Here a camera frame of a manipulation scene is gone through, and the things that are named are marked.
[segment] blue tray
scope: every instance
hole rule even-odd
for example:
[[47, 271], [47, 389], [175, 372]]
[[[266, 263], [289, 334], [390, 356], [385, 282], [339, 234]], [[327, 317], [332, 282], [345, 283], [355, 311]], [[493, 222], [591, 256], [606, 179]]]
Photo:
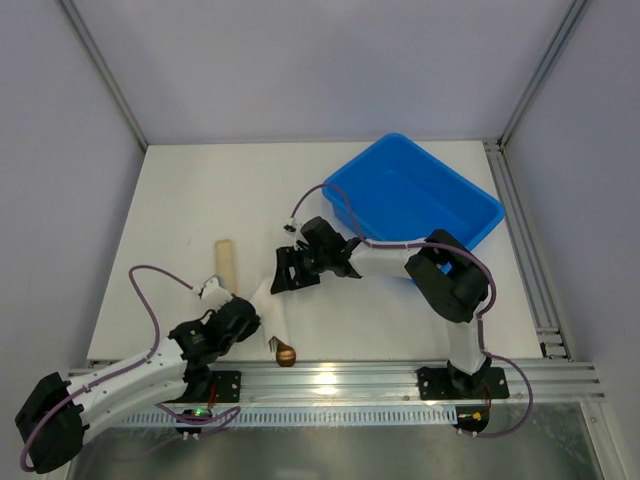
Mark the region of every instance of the blue tray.
[[[471, 250], [504, 217], [495, 198], [398, 133], [382, 137], [326, 182], [344, 190], [363, 233], [374, 240], [414, 240], [443, 228]], [[340, 194], [323, 193], [354, 230]]]

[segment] metal floor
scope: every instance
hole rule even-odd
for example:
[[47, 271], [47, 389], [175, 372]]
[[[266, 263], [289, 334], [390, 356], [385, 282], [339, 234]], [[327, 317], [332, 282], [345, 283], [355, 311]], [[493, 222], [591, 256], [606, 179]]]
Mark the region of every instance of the metal floor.
[[[523, 405], [494, 405], [491, 430], [522, 415]], [[195, 441], [166, 428], [115, 428], [74, 462], [73, 480], [205, 479], [602, 479], [578, 404], [536, 405], [514, 435], [472, 439], [451, 426], [235, 429]]]

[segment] wooden block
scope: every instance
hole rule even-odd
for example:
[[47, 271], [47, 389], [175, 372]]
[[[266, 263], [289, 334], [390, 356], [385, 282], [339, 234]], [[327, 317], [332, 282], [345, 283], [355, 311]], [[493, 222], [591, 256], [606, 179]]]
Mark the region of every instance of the wooden block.
[[238, 294], [236, 278], [236, 256], [233, 240], [218, 240], [214, 245], [216, 258], [216, 274], [222, 278], [224, 288], [234, 295]]

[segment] metal bracket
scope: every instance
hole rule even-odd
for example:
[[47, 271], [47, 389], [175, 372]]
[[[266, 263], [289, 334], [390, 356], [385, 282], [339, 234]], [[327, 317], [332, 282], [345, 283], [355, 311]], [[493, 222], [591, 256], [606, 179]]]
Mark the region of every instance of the metal bracket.
[[593, 442], [604, 478], [631, 480], [638, 478], [632, 453], [621, 438], [619, 427], [608, 403], [581, 402], [582, 413]]
[[562, 55], [569, 39], [576, 31], [580, 21], [592, 2], [593, 0], [573, 0], [571, 6], [562, 19], [558, 30], [551, 39], [551, 43], [547, 47], [547, 51], [540, 59], [540, 63], [533, 72], [533, 76], [529, 80], [529, 83], [518, 100], [515, 109], [511, 113], [511, 117], [509, 118], [504, 132], [500, 137], [501, 147], [504, 147], [509, 143], [509, 140], [513, 136], [516, 128], [518, 128], [518, 125], [529, 110], [529, 107], [542, 89], [544, 82], [549, 78], [549, 75], [551, 75], [553, 68], [558, 63], [560, 55]]
[[[227, 409], [217, 406], [212, 414]], [[363, 427], [399, 425], [454, 425], [458, 419], [453, 405], [386, 406], [252, 406], [244, 404], [233, 421], [233, 428], [305, 428]], [[136, 413], [114, 428], [166, 428], [175, 426], [175, 418], [156, 409]]]
[[[532, 382], [537, 402], [603, 401], [604, 392], [593, 364], [548, 359], [518, 359], [518, 365]], [[509, 403], [526, 403], [527, 389], [520, 374], [506, 363], [504, 368], [511, 397]], [[420, 405], [416, 370], [424, 366], [445, 368], [443, 362], [297, 362], [282, 368], [274, 362], [217, 362], [212, 371], [242, 371], [243, 404], [286, 407], [323, 405]], [[75, 369], [84, 375], [92, 369]], [[504, 400], [493, 398], [494, 403]], [[448, 405], [473, 405], [475, 400], [457, 399]]]
[[239, 403], [241, 381], [242, 373], [237, 370], [211, 372], [207, 391], [199, 400], [204, 403], [208, 402], [211, 389], [215, 388], [215, 403]]
[[[422, 367], [416, 371], [420, 400], [460, 400], [460, 393], [451, 383], [447, 368]], [[487, 370], [485, 385], [489, 387], [492, 399], [509, 398], [509, 386], [504, 370], [491, 367]], [[468, 400], [483, 400], [483, 393], [466, 397]]]
[[567, 360], [569, 358], [559, 328], [537, 328], [536, 331], [540, 341], [540, 350], [545, 358], [549, 360]]
[[513, 244], [520, 277], [527, 292], [529, 308], [538, 329], [556, 329], [563, 338], [566, 358], [571, 352], [562, 332], [561, 312], [549, 285], [545, 268], [534, 241], [529, 218], [525, 214], [509, 162], [495, 141], [484, 142], [493, 180], [505, 209], [505, 221]]
[[136, 138], [138, 145], [143, 152], [146, 152], [147, 148], [149, 147], [149, 142], [145, 138], [138, 120], [136, 120], [135, 115], [131, 111], [131, 107], [129, 106], [127, 99], [122, 93], [118, 82], [109, 69], [107, 61], [100, 52], [96, 41], [94, 40], [91, 32], [89, 31], [89, 28], [82, 18], [82, 15], [80, 15], [80, 12], [78, 10], [78, 7], [74, 3], [74, 0], [56, 0], [56, 3], [60, 7], [60, 11], [62, 12], [62, 14], [69, 22], [69, 26], [75, 33], [78, 41], [80, 42], [80, 45], [86, 52], [88, 60], [93, 64], [93, 67], [102, 80], [102, 83], [107, 89], [107, 92], [109, 93], [109, 95], [111, 95], [111, 98], [115, 102], [116, 107], [120, 111], [125, 122], [127, 122], [127, 125], [131, 130], [133, 136]]

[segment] black mounting plate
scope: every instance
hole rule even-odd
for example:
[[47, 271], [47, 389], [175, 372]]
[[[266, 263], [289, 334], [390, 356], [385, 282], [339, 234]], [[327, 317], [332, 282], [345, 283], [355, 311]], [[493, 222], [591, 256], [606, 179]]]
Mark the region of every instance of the black mounting plate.
[[209, 401], [211, 389], [216, 387], [215, 403], [239, 403], [242, 373], [234, 370], [212, 370], [209, 385], [199, 400], [203, 403]]
[[[420, 400], [482, 400], [482, 391], [476, 395], [462, 397], [451, 383], [451, 377], [446, 367], [422, 367], [416, 370], [418, 375], [418, 391]], [[492, 399], [509, 398], [509, 386], [504, 370], [490, 367], [485, 377], [485, 385], [489, 386]]]

